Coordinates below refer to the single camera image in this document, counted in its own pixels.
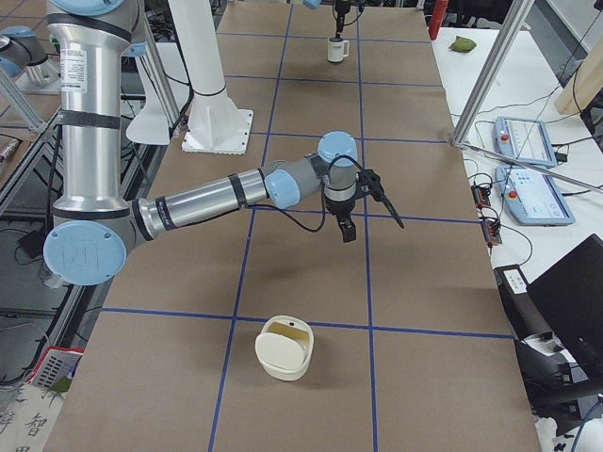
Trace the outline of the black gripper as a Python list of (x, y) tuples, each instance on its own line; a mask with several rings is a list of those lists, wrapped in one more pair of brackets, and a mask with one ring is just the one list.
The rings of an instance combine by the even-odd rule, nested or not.
[[(385, 194), (381, 176), (373, 169), (361, 169), (357, 173), (357, 198), (363, 199), (367, 196), (370, 196), (375, 202), (382, 203), (392, 219), (397, 222), (401, 229), (404, 228), (404, 223), (398, 211)], [(324, 189), (324, 198), (327, 210), (337, 218), (343, 242), (353, 242), (355, 240), (355, 224), (351, 220), (351, 212), (356, 203), (356, 187), (347, 186), (342, 189), (335, 189), (327, 186)]]
[(350, 12), (351, 3), (348, 0), (334, 0), (335, 37), (342, 38), (343, 28), (346, 23), (346, 15)]

